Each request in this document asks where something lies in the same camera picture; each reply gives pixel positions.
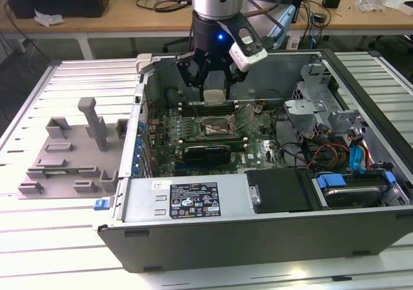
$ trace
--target robotic arm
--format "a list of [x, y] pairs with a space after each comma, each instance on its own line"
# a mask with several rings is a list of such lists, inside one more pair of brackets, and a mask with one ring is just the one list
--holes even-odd
[[[228, 99], [230, 86], [243, 81], [250, 67], [268, 56], [267, 50], [281, 41], [280, 36], [285, 37], [284, 26], [275, 18], [280, 14], [277, 8], [281, 3], [290, 4], [291, 0], [192, 0], [194, 48], [177, 57], [177, 67], [185, 84], [199, 89], [201, 101], [209, 72], [224, 72]], [[256, 21], [259, 15], [265, 15], [272, 26], [277, 26], [267, 30], [269, 35], [260, 37], [252, 27], [262, 25]], [[197, 65], [195, 74], [189, 71], [192, 61]]]

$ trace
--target white table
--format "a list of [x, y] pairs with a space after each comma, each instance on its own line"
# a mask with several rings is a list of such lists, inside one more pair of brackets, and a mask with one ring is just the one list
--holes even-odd
[[[133, 59], [73, 61], [49, 67], [0, 139], [0, 289], [413, 286], [413, 234], [379, 256], [130, 274], [122, 269], [92, 228], [97, 218], [107, 213], [95, 212], [94, 200], [15, 197], [25, 170], [48, 136], [44, 127], [51, 116], [64, 115], [70, 125], [84, 125], [86, 120], [77, 110], [77, 102], [81, 96], [93, 96], [97, 101], [96, 112], [107, 123], [114, 123], [128, 117], [135, 85]], [[351, 280], [333, 282], [332, 276], [351, 277]]]

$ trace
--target blue drive bracket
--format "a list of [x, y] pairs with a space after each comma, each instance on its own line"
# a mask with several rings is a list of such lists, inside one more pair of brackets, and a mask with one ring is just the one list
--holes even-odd
[[346, 181], [341, 174], [324, 174], [317, 178], [320, 189], [345, 187]]
[[359, 146], [353, 146], [350, 148], [350, 162], [349, 166], [352, 171], [359, 171], [360, 174], [366, 173], [365, 169], [361, 168], [361, 162], [363, 161], [363, 149]]

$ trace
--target metal workbench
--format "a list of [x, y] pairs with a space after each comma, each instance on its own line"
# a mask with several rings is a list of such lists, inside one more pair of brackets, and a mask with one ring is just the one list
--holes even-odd
[[[337, 56], [413, 145], [413, 92], [408, 81], [381, 57], [364, 52]], [[86, 124], [77, 102], [81, 96], [93, 96], [97, 114], [115, 123], [128, 117], [136, 83], [134, 59], [71, 61], [49, 67], [1, 138], [1, 289], [413, 286], [413, 234], [379, 256], [130, 274], [92, 228], [101, 216], [92, 209], [93, 199], [18, 200], [14, 196], [48, 136], [45, 125], [51, 116], [65, 116], [70, 125]], [[339, 93], [352, 108], [346, 92]]]

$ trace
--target label sticker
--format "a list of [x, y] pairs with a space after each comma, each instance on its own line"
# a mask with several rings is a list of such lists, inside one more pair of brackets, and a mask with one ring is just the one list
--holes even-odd
[[217, 183], [170, 185], [169, 216], [172, 219], [221, 216]]
[[172, 180], [154, 180], [152, 182], [152, 190], [169, 189]]

